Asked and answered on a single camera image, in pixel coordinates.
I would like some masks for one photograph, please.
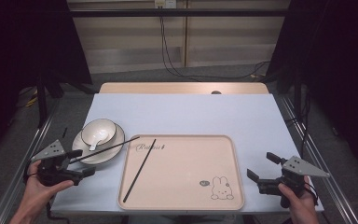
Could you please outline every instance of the spoon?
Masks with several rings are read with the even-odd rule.
[[[92,136],[92,142],[91,142],[91,146],[89,147],[90,151],[95,150],[95,148],[97,147],[97,144],[101,141],[103,141],[104,139],[106,139],[108,135],[107,130],[100,130],[98,131],[96,134],[94,134]]]

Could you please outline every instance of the black chopstick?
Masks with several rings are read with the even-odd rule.
[[[132,180],[132,183],[131,183],[131,185],[130,185],[129,191],[127,192],[126,196],[124,197],[123,203],[125,203],[125,202],[127,201],[128,197],[130,196],[130,193],[131,193],[131,191],[132,191],[132,188],[133,188],[133,186],[135,185],[136,179],[138,179],[138,176],[139,176],[139,174],[141,173],[142,168],[144,168],[144,165],[145,165],[145,162],[146,162],[146,160],[147,160],[147,157],[149,157],[149,154],[150,154],[150,152],[152,151],[152,148],[153,148],[153,146],[154,146],[155,143],[156,143],[156,139],[153,141],[152,146],[149,148],[149,151],[147,152],[146,157],[145,157],[145,159],[144,159],[144,162],[142,162],[142,165],[141,165],[141,167],[139,168],[138,173],[136,174],[135,178]]]
[[[138,137],[134,137],[134,138],[132,138],[132,139],[130,139],[130,140],[128,140],[128,141],[125,141],[125,142],[123,142],[123,143],[114,145],[114,146],[112,146],[112,147],[107,147],[107,148],[105,148],[105,149],[99,150],[99,151],[97,151],[97,152],[94,152],[94,153],[92,153],[92,154],[89,154],[88,156],[81,157],[81,158],[76,159],[76,160],[74,160],[74,161],[70,161],[69,164],[72,164],[72,163],[75,163],[75,162],[78,162],[78,161],[82,161],[82,160],[84,160],[84,159],[86,159],[86,158],[89,158],[89,157],[95,156],[95,155],[97,155],[97,154],[103,153],[103,152],[105,152],[106,150],[112,149],[112,148],[114,148],[114,147],[122,146],[122,145],[124,145],[124,144],[126,144],[126,143],[129,143],[130,141],[133,141],[133,140],[138,139],[138,138],[139,138],[139,136],[138,136]]]

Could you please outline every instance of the serving tray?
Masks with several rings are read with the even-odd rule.
[[[241,176],[229,137],[136,136],[140,138],[130,142],[127,150],[118,195],[121,208],[238,210],[243,207]]]

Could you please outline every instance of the wall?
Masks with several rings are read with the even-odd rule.
[[[289,0],[177,0],[179,8],[287,8]],[[69,8],[153,8],[150,0],[68,0]],[[74,18],[92,74],[163,68],[159,18]],[[269,61],[283,18],[163,18],[175,67]]]

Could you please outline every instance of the table surface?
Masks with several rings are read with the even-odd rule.
[[[101,92],[117,91],[119,88],[126,89],[126,93],[100,93],[94,96],[85,124],[100,118],[111,119],[123,128],[126,140],[137,134],[227,135],[236,148],[245,198],[244,207],[236,212],[287,211],[280,207],[280,197],[259,194],[256,183],[246,176],[247,168],[261,178],[281,175],[281,167],[266,159],[267,152],[284,158],[298,155],[275,100],[263,84],[109,83],[103,84]],[[167,88],[168,94],[162,94],[161,88]],[[153,89],[158,90],[156,94],[145,94],[153,93]],[[221,91],[223,94],[211,95],[211,91]],[[142,214],[142,211],[123,210],[117,203],[125,151],[126,147],[123,147],[112,160],[99,164],[96,174],[82,180],[79,186],[57,194],[51,211],[66,215]],[[75,163],[69,169],[85,167],[87,165]],[[316,209],[324,210],[321,203]],[[170,213],[192,214],[189,211]]]

